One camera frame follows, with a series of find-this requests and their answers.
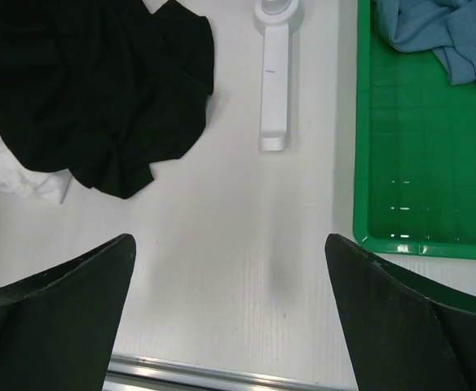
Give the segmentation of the blue tank top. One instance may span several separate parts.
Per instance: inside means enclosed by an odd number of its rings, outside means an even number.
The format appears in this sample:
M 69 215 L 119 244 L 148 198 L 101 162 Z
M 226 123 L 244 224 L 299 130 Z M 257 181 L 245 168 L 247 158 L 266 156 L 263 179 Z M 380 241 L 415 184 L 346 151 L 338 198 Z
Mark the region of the blue tank top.
M 375 1 L 381 37 L 397 51 L 432 51 L 449 82 L 476 81 L 476 1 Z

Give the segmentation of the aluminium rail base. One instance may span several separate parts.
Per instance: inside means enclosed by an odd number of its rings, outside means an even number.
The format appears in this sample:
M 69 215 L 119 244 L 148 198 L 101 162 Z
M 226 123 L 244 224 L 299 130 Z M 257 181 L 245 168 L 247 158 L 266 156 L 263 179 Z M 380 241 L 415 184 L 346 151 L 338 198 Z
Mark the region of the aluminium rail base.
M 326 390 L 279 376 L 228 371 L 155 358 L 113 355 L 103 390 Z

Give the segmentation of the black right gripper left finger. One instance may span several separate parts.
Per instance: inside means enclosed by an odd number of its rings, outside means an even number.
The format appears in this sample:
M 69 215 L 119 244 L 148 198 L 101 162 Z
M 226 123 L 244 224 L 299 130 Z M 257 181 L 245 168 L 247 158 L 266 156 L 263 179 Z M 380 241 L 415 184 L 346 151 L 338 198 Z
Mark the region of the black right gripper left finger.
M 0 390 L 100 390 L 134 271 L 123 234 L 0 288 Z

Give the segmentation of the white garment rack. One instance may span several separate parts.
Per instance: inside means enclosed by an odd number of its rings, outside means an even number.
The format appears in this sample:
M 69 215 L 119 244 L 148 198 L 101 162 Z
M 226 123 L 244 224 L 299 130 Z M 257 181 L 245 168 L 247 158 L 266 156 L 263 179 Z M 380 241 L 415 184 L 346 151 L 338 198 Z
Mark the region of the white garment rack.
M 302 3 L 257 1 L 253 16 L 263 37 L 259 148 L 280 152 L 289 136 L 291 39 L 302 24 Z

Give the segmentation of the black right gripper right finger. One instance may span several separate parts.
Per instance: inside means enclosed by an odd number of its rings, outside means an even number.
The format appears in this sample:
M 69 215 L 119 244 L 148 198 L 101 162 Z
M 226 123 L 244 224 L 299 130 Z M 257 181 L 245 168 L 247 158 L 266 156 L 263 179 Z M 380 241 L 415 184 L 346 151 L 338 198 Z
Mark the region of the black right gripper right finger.
M 476 297 L 339 234 L 324 252 L 361 390 L 476 390 Z

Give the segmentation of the black tank top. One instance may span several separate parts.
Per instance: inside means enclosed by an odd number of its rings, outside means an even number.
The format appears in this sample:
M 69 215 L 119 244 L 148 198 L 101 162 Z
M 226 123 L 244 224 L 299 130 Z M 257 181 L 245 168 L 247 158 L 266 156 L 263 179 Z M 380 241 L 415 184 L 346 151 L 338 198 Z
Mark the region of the black tank top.
M 203 134 L 214 56 L 176 1 L 0 1 L 0 137 L 26 169 L 129 199 Z

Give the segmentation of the green plastic tray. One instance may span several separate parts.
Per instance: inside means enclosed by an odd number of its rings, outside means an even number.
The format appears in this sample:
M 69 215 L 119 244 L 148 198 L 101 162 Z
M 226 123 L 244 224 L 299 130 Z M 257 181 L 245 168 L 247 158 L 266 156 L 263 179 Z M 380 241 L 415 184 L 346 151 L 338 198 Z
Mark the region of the green plastic tray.
M 383 41 L 358 4 L 353 230 L 375 253 L 476 259 L 476 84 Z

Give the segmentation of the white printed tank top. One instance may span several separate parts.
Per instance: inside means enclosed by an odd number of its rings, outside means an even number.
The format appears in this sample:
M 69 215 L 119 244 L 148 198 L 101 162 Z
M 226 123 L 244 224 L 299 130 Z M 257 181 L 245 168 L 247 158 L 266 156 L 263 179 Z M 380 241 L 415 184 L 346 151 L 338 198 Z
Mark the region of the white printed tank top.
M 0 191 L 61 204 L 72 175 L 68 170 L 40 173 L 26 169 L 0 137 Z

